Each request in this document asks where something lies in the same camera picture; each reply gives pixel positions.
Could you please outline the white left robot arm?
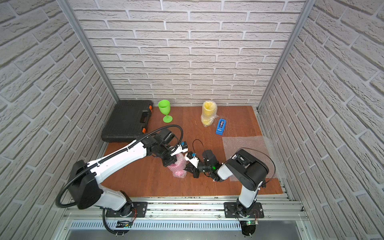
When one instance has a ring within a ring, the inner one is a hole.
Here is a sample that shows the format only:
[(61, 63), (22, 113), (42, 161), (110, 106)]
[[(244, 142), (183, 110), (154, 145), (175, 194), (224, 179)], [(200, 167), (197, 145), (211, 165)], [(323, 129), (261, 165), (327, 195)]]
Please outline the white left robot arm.
[(74, 200), (70, 206), (80, 210), (96, 206), (114, 211), (129, 207), (130, 199), (124, 192), (108, 189), (102, 182), (125, 166), (151, 155), (161, 158), (165, 167), (172, 165), (178, 153), (188, 151), (188, 145), (180, 142), (171, 147), (170, 140), (171, 137), (148, 136), (95, 161), (76, 162), (68, 181), (68, 191)]

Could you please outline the blue tape dispenser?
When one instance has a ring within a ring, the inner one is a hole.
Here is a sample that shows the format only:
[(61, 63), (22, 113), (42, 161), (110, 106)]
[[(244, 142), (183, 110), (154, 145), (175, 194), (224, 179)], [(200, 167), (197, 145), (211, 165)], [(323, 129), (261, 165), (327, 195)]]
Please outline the blue tape dispenser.
[(216, 134), (222, 136), (226, 127), (226, 120), (220, 119), (217, 128), (216, 128)]

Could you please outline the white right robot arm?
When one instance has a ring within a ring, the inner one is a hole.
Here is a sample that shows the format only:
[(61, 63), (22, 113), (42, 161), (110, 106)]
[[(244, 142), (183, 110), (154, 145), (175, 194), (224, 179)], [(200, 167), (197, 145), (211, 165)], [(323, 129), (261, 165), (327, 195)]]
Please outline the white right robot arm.
[(241, 148), (230, 157), (225, 163), (219, 163), (211, 150), (203, 152), (201, 161), (196, 153), (188, 152), (185, 155), (189, 163), (185, 171), (199, 178), (200, 174), (213, 179), (215, 182), (222, 182), (231, 176), (242, 184), (241, 194), (238, 197), (238, 209), (241, 211), (250, 210), (257, 199), (260, 187), (266, 183), (269, 173), (268, 166), (260, 159)]

